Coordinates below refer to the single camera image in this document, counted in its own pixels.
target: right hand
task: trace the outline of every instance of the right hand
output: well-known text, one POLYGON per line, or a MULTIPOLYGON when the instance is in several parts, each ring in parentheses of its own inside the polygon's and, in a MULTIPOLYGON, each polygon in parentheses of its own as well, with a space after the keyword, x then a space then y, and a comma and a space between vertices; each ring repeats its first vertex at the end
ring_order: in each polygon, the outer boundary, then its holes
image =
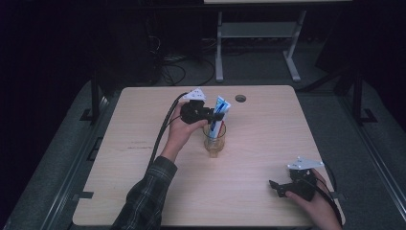
MULTIPOLYGON (((319 172, 314 169, 313 172, 319 180, 326 184, 325 179, 319 174, 319 172)), ((319 180, 317 181, 317 186, 328 194, 326 186, 323 185, 323 183, 319 180)), ((302 207, 313 220, 314 224, 316 224, 319 228, 323 230, 342 229, 331 206, 319 193, 316 192, 311 201, 307 201, 290 191, 286 192, 285 194, 288 198, 292 199, 295 201, 295 203, 302 207)))

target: white object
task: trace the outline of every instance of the white object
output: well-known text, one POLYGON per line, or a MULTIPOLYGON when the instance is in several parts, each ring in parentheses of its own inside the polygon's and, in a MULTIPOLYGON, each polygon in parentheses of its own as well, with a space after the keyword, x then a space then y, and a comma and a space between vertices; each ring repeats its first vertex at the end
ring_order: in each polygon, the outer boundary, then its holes
POLYGON ((200 87, 193 89, 189 94, 183 96, 183 99, 205 101, 206 96, 204 95, 200 87))
POLYGON ((298 156, 296 162, 287 165, 287 168, 289 170, 308 170, 312 168, 322 167, 324 165, 325 163, 323 163, 323 161, 309 160, 298 156))

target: plaid sleeve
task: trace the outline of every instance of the plaid sleeve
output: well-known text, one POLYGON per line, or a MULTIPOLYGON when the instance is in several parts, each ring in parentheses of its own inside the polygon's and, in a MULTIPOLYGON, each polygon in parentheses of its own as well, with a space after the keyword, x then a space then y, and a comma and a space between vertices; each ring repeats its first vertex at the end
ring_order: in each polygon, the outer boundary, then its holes
POLYGON ((110 229, 159 229, 165 197, 176 171, 171 161, 158 156, 144 178, 129 191, 110 229))

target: dark background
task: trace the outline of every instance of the dark background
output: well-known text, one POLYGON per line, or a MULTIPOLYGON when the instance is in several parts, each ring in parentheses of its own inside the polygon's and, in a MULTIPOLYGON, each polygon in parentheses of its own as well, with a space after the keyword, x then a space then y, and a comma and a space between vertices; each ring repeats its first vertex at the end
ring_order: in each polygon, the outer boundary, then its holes
MULTIPOLYGON (((406 8, 401 2, 355 1, 344 11, 309 11, 301 40, 326 42, 316 64, 327 72, 347 63, 359 69, 406 129, 406 8), (326 20, 326 14, 333 16, 326 20)), ((0 226, 86 82, 96 76, 104 94, 153 85, 165 52, 198 57, 201 37, 215 37, 213 11, 160 12, 146 25, 144 14, 111 11, 103 3, 0 3, 0 226), (160 36, 163 53, 151 53, 156 44, 147 35, 160 36)))

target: wooden table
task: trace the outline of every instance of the wooden table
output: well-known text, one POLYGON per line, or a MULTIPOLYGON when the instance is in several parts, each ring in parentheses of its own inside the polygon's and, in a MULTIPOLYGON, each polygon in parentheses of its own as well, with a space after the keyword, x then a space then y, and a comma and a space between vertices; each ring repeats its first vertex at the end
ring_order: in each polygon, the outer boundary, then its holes
MULTIPOLYGON (((73 216, 77 225, 111 225, 131 187, 142 179, 173 100, 193 87, 126 88, 117 104, 73 216)), ((176 159, 163 226, 308 226, 307 215, 279 198, 268 180, 288 183, 297 156, 321 160, 290 86, 204 86, 206 106, 232 104, 224 150, 210 158, 203 132, 194 132, 176 159), (236 95, 244 95, 238 103, 236 95)), ((164 134, 158 154, 166 143, 164 134)), ((327 179, 326 170, 319 172, 327 179)))

